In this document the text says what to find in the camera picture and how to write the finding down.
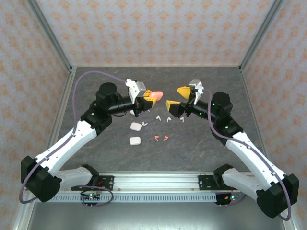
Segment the patterned wallpaper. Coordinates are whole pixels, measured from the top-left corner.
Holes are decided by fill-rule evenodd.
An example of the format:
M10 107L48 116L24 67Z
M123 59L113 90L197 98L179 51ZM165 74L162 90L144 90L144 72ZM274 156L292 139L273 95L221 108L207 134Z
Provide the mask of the patterned wallpaper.
M302 227L307 226L306 64L307 3L287 0L244 75L272 161L300 179L296 212Z
M25 0L0 1L0 229L19 208L20 161L47 147L66 71Z
M79 66L238 66L273 2L38 0Z

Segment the gray surface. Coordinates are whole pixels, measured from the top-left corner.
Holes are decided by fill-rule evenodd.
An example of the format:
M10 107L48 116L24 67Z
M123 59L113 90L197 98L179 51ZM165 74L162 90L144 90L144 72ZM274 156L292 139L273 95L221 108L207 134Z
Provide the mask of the gray surface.
M87 143L67 163L64 169L72 169L88 163L98 171L153 171L153 170L200 170L212 171L229 163L239 171L248 170L242 161L224 147L211 134L204 119L191 115L182 123L173 118L165 106L166 100L185 101L177 88L188 85L192 79L200 79L205 88L230 94L234 105L232 117L244 128L250 139L261 150L260 139L252 118L247 95L238 68L224 67L108 67L77 68L74 81L88 70L99 69L123 79L143 81L152 91L163 91L162 100L150 112L143 112L135 118L131 114L113 118L113 123L100 136ZM114 82L122 95L127 87L118 81L100 74L89 75L81 81L77 90L77 111L82 115L95 100L99 86ZM155 118L160 115L162 121ZM140 132L130 130L131 122L148 123ZM71 95L65 111L60 137L73 126ZM168 141L162 141L168 135ZM140 136L142 143L130 146L129 138Z
M214 203L116 204L87 208L75 203L35 204L28 230L284 230L251 198L219 208Z

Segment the orange object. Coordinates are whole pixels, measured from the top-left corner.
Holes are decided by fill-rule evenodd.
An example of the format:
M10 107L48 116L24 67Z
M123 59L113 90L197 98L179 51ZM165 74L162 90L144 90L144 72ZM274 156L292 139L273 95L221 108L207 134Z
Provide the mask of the orange object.
M163 97L163 92L162 91L152 91L149 94L149 97L155 97L157 99L157 101L159 101Z

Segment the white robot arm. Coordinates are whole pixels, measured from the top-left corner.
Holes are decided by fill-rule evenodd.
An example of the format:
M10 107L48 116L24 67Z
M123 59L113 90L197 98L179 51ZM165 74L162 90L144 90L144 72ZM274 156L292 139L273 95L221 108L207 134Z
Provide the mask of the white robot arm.
M213 179L218 187L227 185L252 197L271 218L287 209L287 200L291 205L297 202L298 178L293 174L286 175L256 148L243 128L230 116L233 106L228 94L215 93L208 105L200 100L204 90L199 80L192 80L189 86L178 88L177 91L187 102L166 101L168 111L174 117L186 113L187 116L195 114L207 120L210 118L214 137L235 153L255 176L247 177L226 164L214 171Z
M154 107L157 99L149 97L150 91L146 90L143 82L127 79L126 85L129 87L129 96L122 97L117 92L115 84L109 82L102 84L96 93L96 100L81 116L74 133L72 129L55 145L34 159L27 156L22 160L23 183L31 170L45 159L25 184L25 187L42 202L50 200L59 189L96 185L99 173L89 165L66 171L60 169L83 145L97 137L112 123L112 115L133 110L138 116L141 111ZM58 148L60 148L58 151L47 157Z

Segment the black joint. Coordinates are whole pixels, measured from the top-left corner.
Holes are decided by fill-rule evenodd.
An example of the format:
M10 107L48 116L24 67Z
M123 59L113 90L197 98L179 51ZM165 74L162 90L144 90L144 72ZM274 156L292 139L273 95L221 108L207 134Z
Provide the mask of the black joint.
M119 102L117 86L113 83L106 82L100 85L96 92L96 104L100 109L108 108Z
M84 165L82 165L82 167L86 168L92 174L92 178L87 185L95 186L98 183L99 172L88 164L84 164Z
M21 183L36 165L37 162L29 156L21 161ZM41 202L53 198L59 191L62 181L60 178L53 177L48 170L47 167L38 166L25 185Z
M229 138L232 138L238 132L243 132L243 128L231 116L225 117L224 119L216 119L213 127L219 134ZM227 139L220 138L213 132L212 134L224 146L226 145Z
M80 120L89 123L91 128L96 130L98 136L112 123L112 116L105 116L99 114L95 109L88 109Z
M211 111L216 117L224 118L230 116L232 108L233 105L230 102L229 94L224 92L216 92L213 95Z
M282 179L284 186L288 192L291 205L297 202L299 180L291 174ZM257 204L262 212L270 218L274 218L283 211L287 206L287 201L280 182L273 184L268 190L257 190Z
M222 175L224 174L225 171L227 171L228 169L232 169L232 168L233 166L231 166L230 164L224 164L221 167L213 171L213 180L216 183L218 188L225 186L225 183L222 179Z

